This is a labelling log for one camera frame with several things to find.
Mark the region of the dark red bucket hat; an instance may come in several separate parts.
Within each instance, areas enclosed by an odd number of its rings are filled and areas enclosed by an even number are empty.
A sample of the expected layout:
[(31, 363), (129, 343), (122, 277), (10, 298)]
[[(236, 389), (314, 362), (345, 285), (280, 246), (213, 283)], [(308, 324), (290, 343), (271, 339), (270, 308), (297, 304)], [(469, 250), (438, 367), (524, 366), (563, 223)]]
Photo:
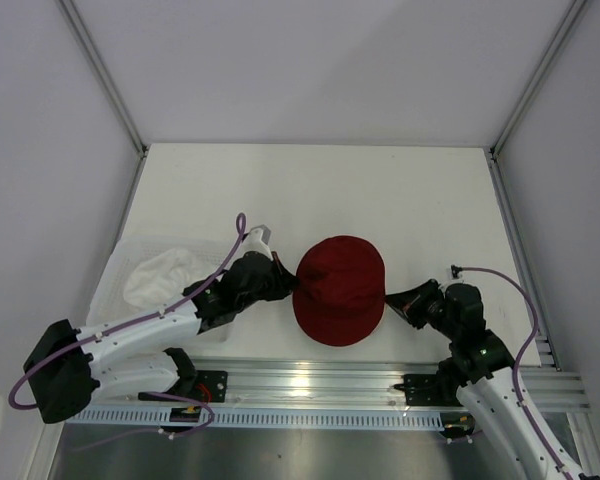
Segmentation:
[(297, 324), (312, 340), (347, 347), (379, 325), (385, 305), (385, 264), (369, 241), (348, 235), (311, 247), (296, 270), (292, 294)]

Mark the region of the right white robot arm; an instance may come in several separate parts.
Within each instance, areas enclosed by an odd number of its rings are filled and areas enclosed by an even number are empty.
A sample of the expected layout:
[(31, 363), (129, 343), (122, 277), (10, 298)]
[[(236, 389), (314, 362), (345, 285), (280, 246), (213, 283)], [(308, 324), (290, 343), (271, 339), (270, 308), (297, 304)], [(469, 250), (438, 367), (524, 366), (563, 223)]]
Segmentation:
[(390, 294), (385, 303), (416, 329), (430, 326), (449, 341), (450, 357), (438, 364), (427, 387), (407, 375), (395, 389), (405, 400), (459, 404), (519, 479), (589, 479), (542, 418), (527, 393), (519, 365), (486, 326), (479, 289), (465, 283), (446, 288), (431, 279)]

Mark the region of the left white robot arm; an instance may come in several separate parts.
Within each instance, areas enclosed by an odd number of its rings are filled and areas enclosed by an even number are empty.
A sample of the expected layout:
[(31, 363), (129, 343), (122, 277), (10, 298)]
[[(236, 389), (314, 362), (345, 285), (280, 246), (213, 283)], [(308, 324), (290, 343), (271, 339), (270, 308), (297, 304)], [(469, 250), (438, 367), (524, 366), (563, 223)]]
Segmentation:
[(198, 372), (184, 343), (231, 323), (257, 302), (288, 297), (297, 284), (277, 255), (249, 251), (138, 317), (83, 328), (57, 321), (23, 365), (32, 407), (44, 423), (56, 424), (100, 398), (185, 400)]

